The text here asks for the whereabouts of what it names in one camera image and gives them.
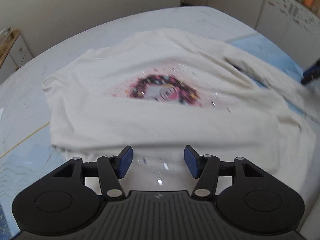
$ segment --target black ribbed plate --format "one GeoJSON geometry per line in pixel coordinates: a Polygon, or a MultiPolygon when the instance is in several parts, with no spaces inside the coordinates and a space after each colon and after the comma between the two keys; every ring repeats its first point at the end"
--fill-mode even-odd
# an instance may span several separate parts
{"type": "Polygon", "coordinates": [[[109,202],[86,228],[65,236],[20,233],[16,240],[303,240],[291,231],[278,236],[250,235],[226,223],[211,202],[197,201],[186,191],[132,191],[109,202]]]}

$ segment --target white wall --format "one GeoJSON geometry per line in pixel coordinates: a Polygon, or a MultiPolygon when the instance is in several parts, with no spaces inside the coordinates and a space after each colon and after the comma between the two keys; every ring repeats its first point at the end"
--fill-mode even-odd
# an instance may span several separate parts
{"type": "Polygon", "coordinates": [[[34,56],[89,28],[180,0],[0,0],[0,29],[21,30],[34,56]]]}

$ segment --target blue object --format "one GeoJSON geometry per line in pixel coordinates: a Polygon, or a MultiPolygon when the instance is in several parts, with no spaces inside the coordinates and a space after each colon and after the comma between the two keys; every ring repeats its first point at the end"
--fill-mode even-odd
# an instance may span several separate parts
{"type": "Polygon", "coordinates": [[[118,169],[118,179],[124,178],[127,173],[130,164],[133,159],[133,150],[132,147],[128,149],[128,146],[118,155],[119,158],[119,169],[118,169]]]}
{"type": "Polygon", "coordinates": [[[199,178],[200,170],[198,169],[197,158],[187,147],[184,148],[184,161],[188,166],[192,177],[199,178]]]}
{"type": "Polygon", "coordinates": [[[320,60],[318,60],[311,68],[307,69],[303,73],[303,77],[306,77],[308,75],[311,75],[313,72],[317,71],[320,69],[320,60]]]}

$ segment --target cabinet handle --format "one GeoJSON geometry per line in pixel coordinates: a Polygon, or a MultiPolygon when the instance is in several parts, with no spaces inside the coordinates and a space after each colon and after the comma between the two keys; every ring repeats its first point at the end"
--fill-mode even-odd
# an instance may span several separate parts
{"type": "Polygon", "coordinates": [[[290,8],[289,8],[289,15],[292,14],[292,9],[293,9],[293,3],[291,3],[290,8]]]}
{"type": "Polygon", "coordinates": [[[299,9],[298,6],[296,6],[296,8],[294,9],[294,12],[293,12],[293,17],[295,17],[297,15],[298,9],[299,9]]]}

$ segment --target t-shirt print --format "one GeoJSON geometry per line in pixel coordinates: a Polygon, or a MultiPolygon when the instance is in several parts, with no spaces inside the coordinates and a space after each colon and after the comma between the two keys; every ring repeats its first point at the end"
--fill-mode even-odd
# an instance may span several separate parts
{"type": "Polygon", "coordinates": [[[117,84],[104,94],[205,108],[228,107],[227,102],[221,99],[217,92],[201,92],[198,84],[196,74],[183,65],[164,63],[142,71],[141,75],[117,84]]]}

